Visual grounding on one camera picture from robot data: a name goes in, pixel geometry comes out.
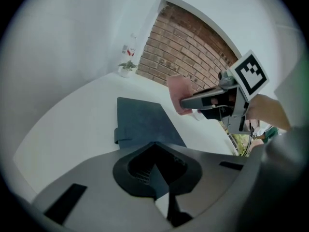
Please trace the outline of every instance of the white pot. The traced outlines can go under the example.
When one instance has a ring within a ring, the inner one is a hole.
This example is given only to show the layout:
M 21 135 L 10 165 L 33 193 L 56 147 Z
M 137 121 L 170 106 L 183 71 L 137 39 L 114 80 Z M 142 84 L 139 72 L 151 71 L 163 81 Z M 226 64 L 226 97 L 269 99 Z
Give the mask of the white pot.
M 125 70 L 124 68 L 119 69 L 119 74 L 124 78 L 130 78 L 130 76 L 133 74 L 133 71 Z

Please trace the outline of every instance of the dark gray mat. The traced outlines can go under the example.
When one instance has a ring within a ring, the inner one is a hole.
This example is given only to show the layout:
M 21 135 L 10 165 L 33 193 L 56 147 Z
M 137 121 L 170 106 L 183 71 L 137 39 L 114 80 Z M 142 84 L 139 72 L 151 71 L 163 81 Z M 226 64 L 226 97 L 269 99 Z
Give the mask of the dark gray mat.
M 149 142 L 171 143 L 186 147 L 174 125 L 158 103 L 117 98 L 115 143 L 120 148 Z

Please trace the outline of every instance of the pink cloth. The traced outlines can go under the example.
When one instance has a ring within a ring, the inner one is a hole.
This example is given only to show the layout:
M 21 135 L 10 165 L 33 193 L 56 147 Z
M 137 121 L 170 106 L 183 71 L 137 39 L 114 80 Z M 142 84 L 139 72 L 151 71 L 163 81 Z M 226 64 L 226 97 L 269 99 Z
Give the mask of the pink cloth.
M 191 86 L 191 80 L 189 77 L 183 75 L 175 75 L 167 77 L 167 84 L 169 87 L 169 95 L 175 110 L 180 115 L 192 113 L 192 109 L 183 109 L 180 106 L 180 100 L 193 95 L 194 91 Z

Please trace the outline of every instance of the white tabletop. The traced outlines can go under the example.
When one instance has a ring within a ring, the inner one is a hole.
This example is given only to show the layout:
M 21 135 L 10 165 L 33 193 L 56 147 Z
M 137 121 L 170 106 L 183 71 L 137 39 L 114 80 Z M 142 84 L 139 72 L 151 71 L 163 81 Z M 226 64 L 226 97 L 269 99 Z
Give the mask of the white tabletop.
M 178 115 L 167 87 L 138 75 L 125 79 L 111 73 L 64 98 L 24 138 L 14 162 L 36 193 L 84 160 L 119 149 L 114 143 L 117 97 L 160 103 L 188 148 L 234 152 L 218 121 Z

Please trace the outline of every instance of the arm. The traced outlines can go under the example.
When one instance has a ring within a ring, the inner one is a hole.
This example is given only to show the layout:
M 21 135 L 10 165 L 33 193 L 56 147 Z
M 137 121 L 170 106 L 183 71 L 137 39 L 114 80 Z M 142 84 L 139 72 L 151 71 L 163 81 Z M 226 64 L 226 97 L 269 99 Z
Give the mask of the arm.
M 290 123 L 279 101 L 266 95 L 256 95 L 250 102 L 247 119 L 258 119 L 272 126 L 289 130 Z

